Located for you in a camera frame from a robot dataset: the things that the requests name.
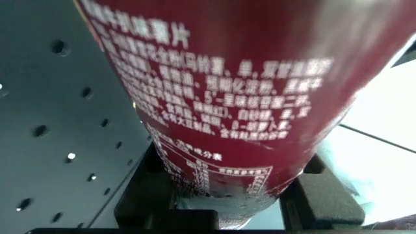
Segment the gray metal panel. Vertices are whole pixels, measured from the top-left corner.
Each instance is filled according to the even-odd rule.
[[[0,232],[89,226],[141,160],[148,133],[72,1],[3,0],[0,22]],[[54,54],[57,40],[68,56]],[[34,137],[40,125],[48,132]],[[17,211],[25,198],[32,203]]]

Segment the round hole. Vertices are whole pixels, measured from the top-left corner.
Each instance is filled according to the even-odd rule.
[[[91,174],[88,176],[87,181],[93,181],[93,180],[95,180],[95,179],[97,179],[97,176],[96,176],[94,173],[91,173]]]
[[[16,210],[17,211],[25,210],[26,208],[28,208],[31,205],[32,202],[33,202],[33,199],[32,198],[23,199],[19,203],[19,205],[16,207]]]
[[[107,188],[107,189],[104,191],[104,196],[107,196],[107,195],[110,193],[110,191],[111,191],[111,189],[110,189],[110,188]]]
[[[56,215],[53,216],[52,220],[51,220],[51,224],[54,224],[56,222],[58,222],[60,220],[60,218],[62,218],[62,212],[57,213]]]
[[[49,129],[46,127],[46,125],[40,125],[33,130],[32,135],[33,137],[44,137],[47,135],[48,131]]]
[[[110,124],[110,120],[109,119],[104,119],[103,121],[101,121],[100,126],[106,127],[109,124]]]
[[[68,154],[68,159],[69,160],[72,160],[72,159],[74,159],[75,158],[75,154],[74,153],[69,153]]]
[[[85,87],[81,91],[81,96],[85,99],[90,99],[92,97],[92,94],[93,94],[93,92],[92,92],[90,87]]]
[[[118,142],[117,144],[116,144],[116,149],[120,149],[120,147],[122,146],[122,142]]]
[[[74,158],[75,158],[75,154],[74,153],[69,153],[68,156],[66,156],[65,163],[72,163]]]
[[[52,52],[61,57],[65,57],[70,54],[71,50],[66,42],[63,42],[62,40],[55,40],[52,43]]]

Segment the red can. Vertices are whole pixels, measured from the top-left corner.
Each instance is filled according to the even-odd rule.
[[[416,31],[414,0],[80,0],[190,209],[276,201]]]

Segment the white surface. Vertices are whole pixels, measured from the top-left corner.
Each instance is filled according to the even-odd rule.
[[[253,216],[253,218],[242,230],[249,229],[284,230],[285,226],[283,224],[283,218],[281,216],[279,200],[277,200],[269,208]]]
[[[371,81],[342,124],[416,150],[416,60]]]
[[[416,154],[343,127],[322,141],[318,154],[358,193],[364,225],[416,213]]]

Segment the perforated metal sheet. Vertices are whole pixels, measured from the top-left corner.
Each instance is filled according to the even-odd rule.
[[[149,135],[72,1],[3,0],[0,22],[0,232],[91,226]]]

